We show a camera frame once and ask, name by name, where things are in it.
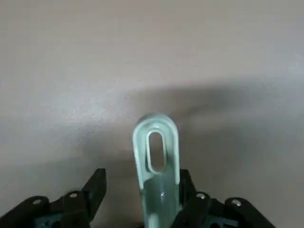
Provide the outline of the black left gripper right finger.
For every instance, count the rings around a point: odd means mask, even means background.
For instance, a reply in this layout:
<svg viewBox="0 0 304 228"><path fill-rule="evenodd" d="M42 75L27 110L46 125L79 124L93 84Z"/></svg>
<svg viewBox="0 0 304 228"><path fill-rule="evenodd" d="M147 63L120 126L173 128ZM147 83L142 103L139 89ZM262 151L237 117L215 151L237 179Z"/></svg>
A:
<svg viewBox="0 0 304 228"><path fill-rule="evenodd" d="M274 228L249 201L232 197L224 202L197 191L187 169L180 170L181 210L174 228Z"/></svg>

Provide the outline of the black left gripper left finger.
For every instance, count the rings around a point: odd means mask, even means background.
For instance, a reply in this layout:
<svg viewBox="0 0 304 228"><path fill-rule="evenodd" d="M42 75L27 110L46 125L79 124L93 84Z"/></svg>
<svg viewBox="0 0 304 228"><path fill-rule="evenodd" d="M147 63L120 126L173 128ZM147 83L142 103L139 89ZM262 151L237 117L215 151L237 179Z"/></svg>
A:
<svg viewBox="0 0 304 228"><path fill-rule="evenodd" d="M81 190L51 202L32 196L0 217L2 228L89 228L106 194L106 169L99 168Z"/></svg>

